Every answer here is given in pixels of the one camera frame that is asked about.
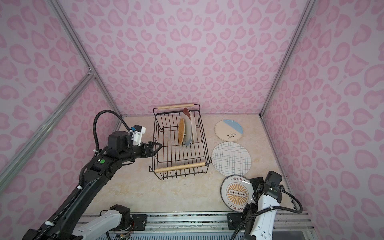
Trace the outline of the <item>orange sunburst plate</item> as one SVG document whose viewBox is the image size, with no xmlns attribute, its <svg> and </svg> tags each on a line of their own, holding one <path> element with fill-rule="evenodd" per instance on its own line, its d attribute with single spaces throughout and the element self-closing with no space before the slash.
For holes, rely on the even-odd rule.
<svg viewBox="0 0 384 240">
<path fill-rule="evenodd" d="M 224 204 L 232 211 L 242 213 L 252 202 L 254 188 L 249 179 L 241 175 L 226 177 L 220 188 Z"/>
</svg>

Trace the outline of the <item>black wire dish rack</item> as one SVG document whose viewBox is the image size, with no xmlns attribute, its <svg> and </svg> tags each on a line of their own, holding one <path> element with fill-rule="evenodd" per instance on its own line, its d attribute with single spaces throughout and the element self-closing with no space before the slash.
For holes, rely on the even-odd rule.
<svg viewBox="0 0 384 240">
<path fill-rule="evenodd" d="M 159 180 L 206 174 L 209 156 L 200 104 L 153 109 L 153 142 L 158 151 L 149 171 Z"/>
</svg>

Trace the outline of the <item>orange woven plate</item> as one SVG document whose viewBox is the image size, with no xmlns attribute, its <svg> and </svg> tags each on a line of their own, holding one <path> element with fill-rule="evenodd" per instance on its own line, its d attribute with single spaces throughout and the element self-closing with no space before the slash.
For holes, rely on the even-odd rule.
<svg viewBox="0 0 384 240">
<path fill-rule="evenodd" d="M 178 127 L 178 143 L 179 145 L 182 145 L 185 138 L 185 130 L 186 130 L 186 124 L 185 120 L 181 119 Z"/>
</svg>

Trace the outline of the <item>large pink blue plate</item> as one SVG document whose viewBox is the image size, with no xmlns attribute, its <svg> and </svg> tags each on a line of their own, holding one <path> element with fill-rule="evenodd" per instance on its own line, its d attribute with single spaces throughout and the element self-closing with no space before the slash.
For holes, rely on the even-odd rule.
<svg viewBox="0 0 384 240">
<path fill-rule="evenodd" d="M 192 122 L 191 122 L 191 115 L 187 108 L 183 109 L 183 115 L 182 119 L 184 119 L 185 122 L 185 137 L 183 140 L 183 143 L 185 146 L 190 146 L 192 143 Z"/>
</svg>

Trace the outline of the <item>star patterned plate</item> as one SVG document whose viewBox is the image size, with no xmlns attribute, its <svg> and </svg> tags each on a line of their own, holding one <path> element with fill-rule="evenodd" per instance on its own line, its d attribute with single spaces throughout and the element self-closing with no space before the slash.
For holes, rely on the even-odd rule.
<svg viewBox="0 0 384 240">
<path fill-rule="evenodd" d="M 190 112 L 191 114 L 191 125 L 192 125 L 192 137 L 193 137 L 193 143 L 196 144 L 198 142 L 198 136 L 197 136 L 197 128 L 196 128 L 196 120 L 193 112 Z"/>
</svg>

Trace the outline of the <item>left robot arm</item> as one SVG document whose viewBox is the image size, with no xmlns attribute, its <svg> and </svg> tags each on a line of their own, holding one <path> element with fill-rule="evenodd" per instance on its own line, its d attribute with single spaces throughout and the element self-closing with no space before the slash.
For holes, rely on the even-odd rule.
<svg viewBox="0 0 384 240">
<path fill-rule="evenodd" d="M 148 142 L 134 145 L 133 133 L 117 131 L 108 137 L 102 152 L 86 164 L 79 176 L 78 186 L 39 229 L 29 229 L 24 240 L 77 240 L 73 234 L 77 222 L 97 193 L 116 172 L 136 159 L 154 157 L 162 144 Z"/>
</svg>

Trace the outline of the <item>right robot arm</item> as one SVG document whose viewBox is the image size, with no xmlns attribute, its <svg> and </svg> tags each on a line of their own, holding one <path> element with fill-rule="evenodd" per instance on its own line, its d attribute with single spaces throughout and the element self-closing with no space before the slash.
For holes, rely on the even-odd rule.
<svg viewBox="0 0 384 240">
<path fill-rule="evenodd" d="M 243 240 L 271 240 L 273 238 L 274 221 L 277 210 L 283 199 L 280 190 L 282 176 L 269 171 L 266 178 L 255 191 L 254 199 L 257 201 L 257 212 L 260 214 L 246 223 Z"/>
</svg>

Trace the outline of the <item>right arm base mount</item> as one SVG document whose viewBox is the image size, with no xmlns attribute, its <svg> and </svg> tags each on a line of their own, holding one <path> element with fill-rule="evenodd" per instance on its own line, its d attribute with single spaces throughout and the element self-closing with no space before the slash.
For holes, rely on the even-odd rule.
<svg viewBox="0 0 384 240">
<path fill-rule="evenodd" d="M 246 217 L 242 213 L 228 213 L 227 214 L 227 223 L 228 229 L 234 231 L 239 224 L 245 220 Z"/>
</svg>

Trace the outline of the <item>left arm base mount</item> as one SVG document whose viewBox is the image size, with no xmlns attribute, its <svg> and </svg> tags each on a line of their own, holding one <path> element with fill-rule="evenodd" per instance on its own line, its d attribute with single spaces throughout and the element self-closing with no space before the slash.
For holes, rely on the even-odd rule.
<svg viewBox="0 0 384 240">
<path fill-rule="evenodd" d="M 148 215 L 145 214 L 124 214 L 122 215 L 121 222 L 110 231 L 113 232 L 130 232 L 130 231 L 144 231 L 147 224 Z"/>
</svg>

